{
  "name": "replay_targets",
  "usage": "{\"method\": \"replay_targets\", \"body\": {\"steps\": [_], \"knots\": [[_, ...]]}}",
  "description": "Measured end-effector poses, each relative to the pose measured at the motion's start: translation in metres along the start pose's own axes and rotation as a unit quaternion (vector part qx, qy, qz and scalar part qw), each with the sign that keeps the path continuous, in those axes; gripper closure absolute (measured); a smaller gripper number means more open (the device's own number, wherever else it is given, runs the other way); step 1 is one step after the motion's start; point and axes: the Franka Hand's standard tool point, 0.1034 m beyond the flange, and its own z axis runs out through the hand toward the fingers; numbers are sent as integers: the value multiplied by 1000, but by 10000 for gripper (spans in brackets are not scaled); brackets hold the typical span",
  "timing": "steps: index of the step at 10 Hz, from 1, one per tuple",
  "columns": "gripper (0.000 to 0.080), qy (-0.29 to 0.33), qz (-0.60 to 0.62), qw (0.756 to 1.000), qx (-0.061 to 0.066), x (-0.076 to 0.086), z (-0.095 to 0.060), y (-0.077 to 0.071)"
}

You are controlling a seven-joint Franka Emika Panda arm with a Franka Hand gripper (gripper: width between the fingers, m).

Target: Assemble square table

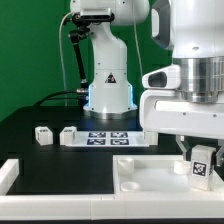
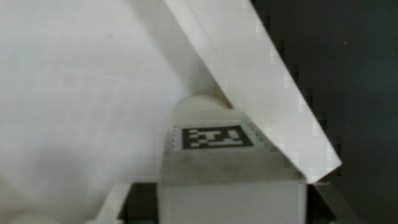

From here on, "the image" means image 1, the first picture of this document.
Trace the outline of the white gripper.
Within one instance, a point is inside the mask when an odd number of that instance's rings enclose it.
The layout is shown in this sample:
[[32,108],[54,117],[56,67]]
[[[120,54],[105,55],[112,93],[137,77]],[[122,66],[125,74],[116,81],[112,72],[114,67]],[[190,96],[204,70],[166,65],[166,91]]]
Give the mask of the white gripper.
[[224,92],[216,103],[191,103],[180,98],[180,67],[171,65],[145,74],[140,98],[139,120],[144,131],[174,134],[187,160],[190,149],[184,136],[219,139],[216,165],[224,163]]

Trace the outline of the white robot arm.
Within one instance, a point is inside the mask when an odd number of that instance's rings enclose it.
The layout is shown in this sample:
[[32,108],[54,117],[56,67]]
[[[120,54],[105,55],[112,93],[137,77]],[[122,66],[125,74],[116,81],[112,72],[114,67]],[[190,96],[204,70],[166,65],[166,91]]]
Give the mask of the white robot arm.
[[[184,136],[217,139],[216,164],[224,162],[224,0],[71,0],[73,23],[91,36],[94,81],[84,110],[104,119],[135,109],[156,143],[173,134],[183,151]],[[140,104],[127,81],[126,45],[112,25],[152,21],[153,40],[172,51],[172,63],[142,77]]]

